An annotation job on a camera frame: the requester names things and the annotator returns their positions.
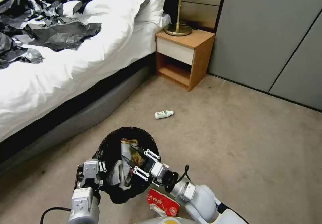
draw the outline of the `wooden nightstand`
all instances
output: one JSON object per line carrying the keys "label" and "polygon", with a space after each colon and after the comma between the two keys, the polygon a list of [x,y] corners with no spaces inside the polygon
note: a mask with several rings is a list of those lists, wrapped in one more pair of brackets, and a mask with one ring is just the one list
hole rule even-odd
{"label": "wooden nightstand", "polygon": [[157,74],[190,91],[206,75],[215,34],[192,30],[187,36],[156,35]]}

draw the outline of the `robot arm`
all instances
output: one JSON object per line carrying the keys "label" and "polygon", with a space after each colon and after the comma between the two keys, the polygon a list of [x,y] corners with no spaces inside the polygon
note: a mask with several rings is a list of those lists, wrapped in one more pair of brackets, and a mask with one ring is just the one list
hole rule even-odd
{"label": "robot arm", "polygon": [[[123,159],[134,169],[133,174],[143,181],[153,176],[156,186],[164,186],[181,205],[185,206],[190,216],[199,224],[246,224],[247,222],[236,212],[221,203],[212,190],[205,185],[194,185],[185,174],[179,178],[178,173],[169,170],[169,166],[159,162],[160,156],[149,149],[135,148],[141,155],[148,158],[142,170],[123,156]],[[104,162],[97,159],[86,160],[78,166],[75,189],[72,197],[72,211],[68,224],[97,224],[100,202],[99,188],[103,185],[100,173],[106,173]]]}

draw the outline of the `brass lamp base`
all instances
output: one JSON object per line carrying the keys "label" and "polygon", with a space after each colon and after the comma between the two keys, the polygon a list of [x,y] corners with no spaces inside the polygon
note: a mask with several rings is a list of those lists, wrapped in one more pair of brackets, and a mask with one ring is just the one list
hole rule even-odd
{"label": "brass lamp base", "polygon": [[164,32],[173,36],[184,36],[191,33],[191,27],[186,24],[169,24],[164,27]]}

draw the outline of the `plastic bottle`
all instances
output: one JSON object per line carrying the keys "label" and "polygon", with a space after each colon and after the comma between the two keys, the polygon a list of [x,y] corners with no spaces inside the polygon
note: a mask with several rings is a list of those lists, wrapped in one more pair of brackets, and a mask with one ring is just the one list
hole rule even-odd
{"label": "plastic bottle", "polygon": [[159,119],[159,118],[165,118],[165,117],[170,117],[171,115],[173,115],[174,112],[173,111],[169,111],[169,110],[164,110],[162,112],[156,112],[154,114],[155,119]]}

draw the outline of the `black cable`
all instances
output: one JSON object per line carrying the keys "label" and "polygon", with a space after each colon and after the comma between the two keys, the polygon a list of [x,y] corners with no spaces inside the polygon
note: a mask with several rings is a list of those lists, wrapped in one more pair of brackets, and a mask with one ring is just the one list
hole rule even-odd
{"label": "black cable", "polygon": [[41,218],[40,218],[40,224],[43,224],[45,214],[46,214],[47,212],[49,212],[49,211],[52,211],[52,210],[71,211],[71,209],[66,208],[66,207],[52,207],[52,208],[49,208],[49,209],[45,210],[45,211],[44,211],[44,213],[41,215]]}
{"label": "black cable", "polygon": [[189,170],[189,165],[186,165],[185,168],[184,168],[184,173],[183,175],[177,180],[177,182],[175,183],[172,183],[172,184],[161,184],[161,183],[157,183],[158,185],[160,186],[172,186],[172,185],[175,185],[177,183],[179,183],[180,181],[182,181],[182,179],[187,176],[188,180],[191,180],[188,176],[188,170]]}
{"label": "black cable", "polygon": [[234,209],[226,206],[224,203],[219,204],[218,206],[218,212],[222,214],[226,209],[231,209],[234,213],[236,213],[243,221],[247,224],[249,224],[238,212],[236,212]]}

